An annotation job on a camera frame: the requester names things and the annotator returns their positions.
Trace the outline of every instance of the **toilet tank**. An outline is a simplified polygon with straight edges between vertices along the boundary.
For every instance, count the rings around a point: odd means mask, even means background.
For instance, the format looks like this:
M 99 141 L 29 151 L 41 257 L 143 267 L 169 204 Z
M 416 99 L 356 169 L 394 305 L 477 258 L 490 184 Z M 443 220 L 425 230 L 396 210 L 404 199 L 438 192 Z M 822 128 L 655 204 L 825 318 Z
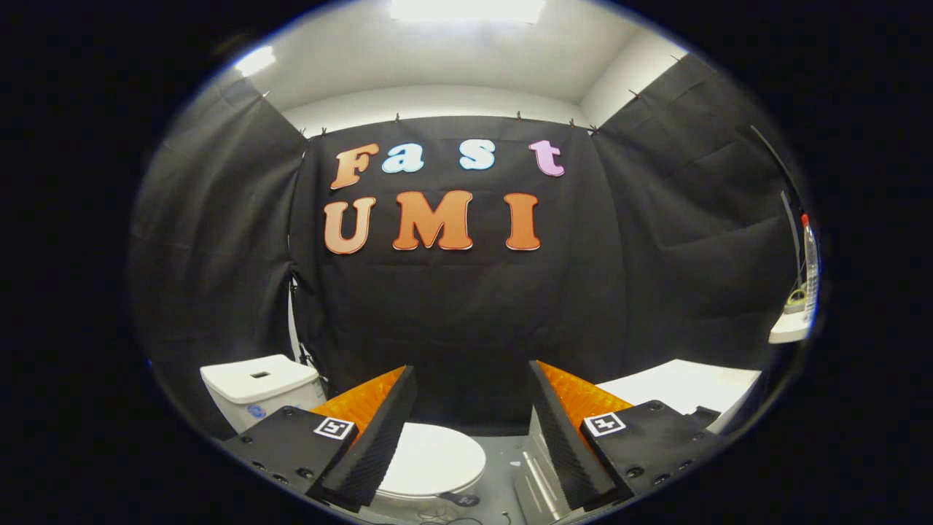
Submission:
M 283 406 L 311 410 L 327 400 L 317 371 L 282 354 L 203 366 L 201 378 L 236 433 Z

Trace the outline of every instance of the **white wall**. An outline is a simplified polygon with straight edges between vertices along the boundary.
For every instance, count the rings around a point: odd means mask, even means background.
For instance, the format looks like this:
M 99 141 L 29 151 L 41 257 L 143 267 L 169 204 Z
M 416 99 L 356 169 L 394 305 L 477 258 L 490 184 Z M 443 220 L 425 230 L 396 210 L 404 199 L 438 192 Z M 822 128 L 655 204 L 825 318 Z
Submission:
M 470 86 L 410 86 L 331 97 L 283 112 L 305 136 L 374 122 L 457 115 L 515 117 L 589 126 L 579 106 L 520 92 Z
M 599 127 L 612 117 L 655 78 L 676 64 L 687 52 L 676 44 L 647 29 L 638 33 L 626 45 L 605 73 L 596 80 L 580 106 L 586 119 Z

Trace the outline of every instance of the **orange letter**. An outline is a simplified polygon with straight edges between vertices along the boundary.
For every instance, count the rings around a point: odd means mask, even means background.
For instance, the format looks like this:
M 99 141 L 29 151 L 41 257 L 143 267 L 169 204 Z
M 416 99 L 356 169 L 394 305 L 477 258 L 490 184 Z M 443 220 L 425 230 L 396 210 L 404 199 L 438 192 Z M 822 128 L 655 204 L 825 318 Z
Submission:
M 337 178 L 330 183 L 330 189 L 339 190 L 351 184 L 356 184 L 360 173 L 366 171 L 369 167 L 369 156 L 379 153 L 379 145 L 376 143 L 367 144 L 357 149 L 348 149 L 337 155 Z
M 532 210 L 537 204 L 537 197 L 528 193 L 509 193 L 505 201 L 512 214 L 512 235 L 506 246 L 527 251 L 541 248 L 541 241 L 535 237 L 535 212 Z
M 324 206 L 324 215 L 327 216 L 324 222 L 324 244 L 327 245 L 327 249 L 346 255 L 363 248 L 366 237 L 369 236 L 369 211 L 375 204 L 376 199 L 372 197 L 363 197 L 353 202 L 353 207 L 356 208 L 356 233 L 349 239 L 344 239 L 341 235 L 343 210 L 347 208 L 347 204 L 338 202 Z
M 470 249 L 473 239 L 467 235 L 467 204 L 473 200 L 473 194 L 462 190 L 447 192 L 440 199 L 437 211 L 431 211 L 425 195 L 421 192 L 403 192 L 396 198 L 402 205 L 402 219 L 398 228 L 398 239 L 392 243 L 395 249 L 418 248 L 418 239 L 414 238 L 414 229 L 431 248 L 438 238 L 440 228 L 444 235 L 438 246 L 441 249 Z

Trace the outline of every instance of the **ceiling light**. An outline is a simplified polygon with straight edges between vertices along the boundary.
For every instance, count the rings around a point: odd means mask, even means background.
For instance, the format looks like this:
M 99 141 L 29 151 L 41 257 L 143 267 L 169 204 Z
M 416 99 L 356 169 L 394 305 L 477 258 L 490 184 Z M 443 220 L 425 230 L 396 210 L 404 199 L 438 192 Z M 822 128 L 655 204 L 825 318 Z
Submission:
M 537 23 L 544 0 L 392 0 L 393 20 Z
M 273 62 L 275 62 L 275 56 L 272 55 L 272 46 L 266 46 L 243 57 L 235 67 L 243 73 L 244 77 L 249 77 Z

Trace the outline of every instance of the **water bottle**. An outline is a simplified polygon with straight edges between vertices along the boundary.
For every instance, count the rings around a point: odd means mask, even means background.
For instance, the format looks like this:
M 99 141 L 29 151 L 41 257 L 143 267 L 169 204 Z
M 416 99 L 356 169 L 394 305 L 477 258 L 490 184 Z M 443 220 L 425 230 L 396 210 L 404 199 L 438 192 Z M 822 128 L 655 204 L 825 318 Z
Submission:
M 810 227 L 806 214 L 801 216 L 803 223 L 803 254 L 807 262 L 807 302 L 803 307 L 803 320 L 813 324 L 816 314 L 816 296 L 819 294 L 819 256 L 816 253 L 816 237 Z

